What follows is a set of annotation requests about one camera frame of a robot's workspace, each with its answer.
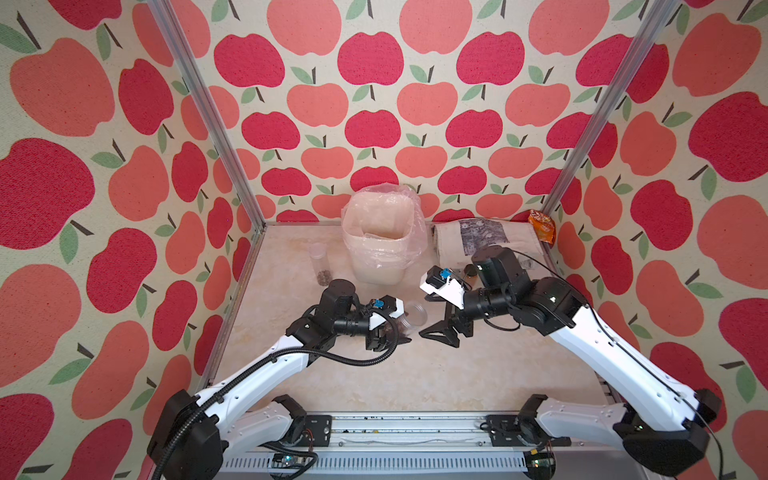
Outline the clear jar lid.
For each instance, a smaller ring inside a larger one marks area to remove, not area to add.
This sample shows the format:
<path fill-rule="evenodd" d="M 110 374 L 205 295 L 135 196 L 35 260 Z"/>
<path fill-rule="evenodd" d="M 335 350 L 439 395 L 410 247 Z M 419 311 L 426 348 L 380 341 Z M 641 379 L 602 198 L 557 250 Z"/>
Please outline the clear jar lid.
<path fill-rule="evenodd" d="M 404 307 L 404 322 L 411 329 L 424 326 L 428 320 L 426 309 L 419 302 L 408 302 Z"/>

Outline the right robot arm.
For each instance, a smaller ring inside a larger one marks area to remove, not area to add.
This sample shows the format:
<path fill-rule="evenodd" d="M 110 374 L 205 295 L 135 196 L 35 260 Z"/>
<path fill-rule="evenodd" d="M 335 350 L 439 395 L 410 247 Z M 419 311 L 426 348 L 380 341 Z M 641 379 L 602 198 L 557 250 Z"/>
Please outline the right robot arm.
<path fill-rule="evenodd" d="M 421 337 L 458 347 L 461 336 L 472 336 L 476 321 L 510 316 L 578 356 L 621 396 L 604 406 L 530 396 L 507 429 L 528 445 L 566 437 L 591 441 L 622 449 L 665 477 L 704 460 L 721 399 L 708 389 L 690 388 L 644 357 L 563 278 L 531 279 L 520 256 L 500 245 L 478 250 L 471 260 L 478 289 L 449 269 L 428 270 L 420 288 L 426 300 L 443 301 L 446 308 L 443 320 L 423 329 Z"/>

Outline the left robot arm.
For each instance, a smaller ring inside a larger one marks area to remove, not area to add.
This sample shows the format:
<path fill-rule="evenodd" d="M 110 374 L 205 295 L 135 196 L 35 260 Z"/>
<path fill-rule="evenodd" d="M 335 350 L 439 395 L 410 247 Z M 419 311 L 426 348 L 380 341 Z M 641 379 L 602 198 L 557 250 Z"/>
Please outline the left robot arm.
<path fill-rule="evenodd" d="M 294 442 L 306 413 L 283 395 L 254 412 L 275 387 L 318 359 L 370 367 L 401 343 L 401 299 L 361 303 L 353 283 L 332 281 L 320 300 L 291 323 L 267 351 L 225 380 L 196 393 L 184 389 L 165 402 L 147 447 L 154 479 L 212 479 L 224 462 L 252 446 Z"/>

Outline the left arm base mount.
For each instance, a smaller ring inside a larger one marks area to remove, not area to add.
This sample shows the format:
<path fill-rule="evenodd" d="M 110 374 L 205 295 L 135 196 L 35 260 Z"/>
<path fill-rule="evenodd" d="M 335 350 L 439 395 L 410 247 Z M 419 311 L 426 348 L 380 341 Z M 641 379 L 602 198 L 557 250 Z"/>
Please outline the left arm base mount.
<path fill-rule="evenodd" d="M 332 422 L 331 415 L 311 414 L 294 419 L 288 431 L 276 443 L 287 448 L 328 447 Z"/>

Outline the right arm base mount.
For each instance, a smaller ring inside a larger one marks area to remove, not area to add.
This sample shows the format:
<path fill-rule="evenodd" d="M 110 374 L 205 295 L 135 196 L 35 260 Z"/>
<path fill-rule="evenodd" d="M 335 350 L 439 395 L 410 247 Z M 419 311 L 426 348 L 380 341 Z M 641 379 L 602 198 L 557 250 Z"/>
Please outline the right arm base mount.
<path fill-rule="evenodd" d="M 569 437 L 552 437 L 538 424 L 527 418 L 520 420 L 515 414 L 487 415 L 479 428 L 489 435 L 493 447 L 531 447 L 546 445 L 569 447 Z"/>

